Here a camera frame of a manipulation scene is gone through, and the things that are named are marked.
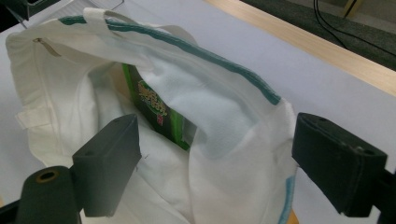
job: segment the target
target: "black clamp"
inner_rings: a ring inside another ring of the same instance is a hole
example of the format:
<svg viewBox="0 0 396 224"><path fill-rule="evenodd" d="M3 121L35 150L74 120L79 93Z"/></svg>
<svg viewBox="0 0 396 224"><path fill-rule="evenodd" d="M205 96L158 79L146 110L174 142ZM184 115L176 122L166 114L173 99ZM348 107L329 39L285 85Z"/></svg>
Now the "black clamp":
<svg viewBox="0 0 396 224"><path fill-rule="evenodd" d="M338 213L396 223L396 175L385 170L387 154L331 121L301 113L292 157L326 195Z"/></svg>
<svg viewBox="0 0 396 224"><path fill-rule="evenodd" d="M70 169L29 176L21 199L0 208L0 223L79 224L81 209L112 217L141 157L136 115L114 119L73 155Z"/></svg>

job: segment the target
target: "screw hole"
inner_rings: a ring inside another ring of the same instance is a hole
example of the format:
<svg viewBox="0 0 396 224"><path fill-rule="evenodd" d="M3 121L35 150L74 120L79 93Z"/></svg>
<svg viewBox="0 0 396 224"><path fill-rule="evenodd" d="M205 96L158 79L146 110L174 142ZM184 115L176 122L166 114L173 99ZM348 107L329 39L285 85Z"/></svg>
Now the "screw hole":
<svg viewBox="0 0 396 224"><path fill-rule="evenodd" d="M58 175L59 173L56 170L48 170L38 175L35 181L40 184L47 183L58 177Z"/></svg>
<svg viewBox="0 0 396 224"><path fill-rule="evenodd" d="M93 151L88 151L84 155L85 156L93 156L95 153Z"/></svg>
<svg viewBox="0 0 396 224"><path fill-rule="evenodd" d="M365 148L362 148L362 147L356 147L356 150L358 150L360 153L363 153L363 154L366 154L366 155L369 155L369 156L373 156L374 155L374 152L372 150L365 149Z"/></svg>

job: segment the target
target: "green stripe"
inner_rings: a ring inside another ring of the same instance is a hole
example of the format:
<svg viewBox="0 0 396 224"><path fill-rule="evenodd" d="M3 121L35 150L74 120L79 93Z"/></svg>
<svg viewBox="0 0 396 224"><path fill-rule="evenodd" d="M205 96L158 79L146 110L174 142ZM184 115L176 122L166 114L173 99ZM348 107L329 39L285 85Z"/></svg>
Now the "green stripe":
<svg viewBox="0 0 396 224"><path fill-rule="evenodd" d="M65 25L73 25L75 23L86 23L81 16L78 17L66 17L60 19ZM277 105L281 99L279 95L276 94L271 87L265 83L257 74L254 72L246 69L245 67L228 61L219 55L216 55L208 50L199 48L189 42L186 42L180 38L176 38L172 35L165 34L163 32L159 32L152 28L142 26L142 25L132 25L128 23L118 22L118 21L110 21L106 20L108 28L112 31L119 31L119 32L137 32L142 35L150 35L151 37L166 42L168 44L177 46L178 48L193 54L201 59L204 59L208 62L215 63L230 72L240 74L244 77L247 81L257 87L261 92L262 95L273 105Z"/></svg>
<svg viewBox="0 0 396 224"><path fill-rule="evenodd" d="M85 24L87 23L82 16L72 16L72 17L63 17L60 18L59 21L64 25L73 25L76 23Z"/></svg>

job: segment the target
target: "wooden edge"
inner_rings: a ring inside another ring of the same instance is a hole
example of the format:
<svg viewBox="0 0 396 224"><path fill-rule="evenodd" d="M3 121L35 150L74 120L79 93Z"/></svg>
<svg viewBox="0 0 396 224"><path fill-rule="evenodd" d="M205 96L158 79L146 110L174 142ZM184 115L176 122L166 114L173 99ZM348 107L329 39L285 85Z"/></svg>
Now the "wooden edge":
<svg viewBox="0 0 396 224"><path fill-rule="evenodd" d="M205 0L350 75L396 96L396 72L238 0Z"/></svg>
<svg viewBox="0 0 396 224"><path fill-rule="evenodd" d="M299 224L297 216L295 215L293 210L291 210L290 212L290 216L287 224Z"/></svg>

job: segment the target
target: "white fabric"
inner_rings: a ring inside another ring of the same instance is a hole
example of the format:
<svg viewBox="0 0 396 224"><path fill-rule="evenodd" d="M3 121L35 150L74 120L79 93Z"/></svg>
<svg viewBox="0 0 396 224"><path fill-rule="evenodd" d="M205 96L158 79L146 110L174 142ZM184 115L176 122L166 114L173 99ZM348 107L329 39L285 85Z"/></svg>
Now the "white fabric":
<svg viewBox="0 0 396 224"><path fill-rule="evenodd" d="M33 154L48 166L70 166L71 156L109 121L139 115L112 85L120 63L135 65L197 132L187 153L140 116L143 159L116 215L84 223L284 223L287 179L295 172L290 104L272 105L240 74L178 46L110 31L104 14L86 9L88 24L49 21L7 39L25 111L46 108L50 115L51 123L28 129Z"/></svg>

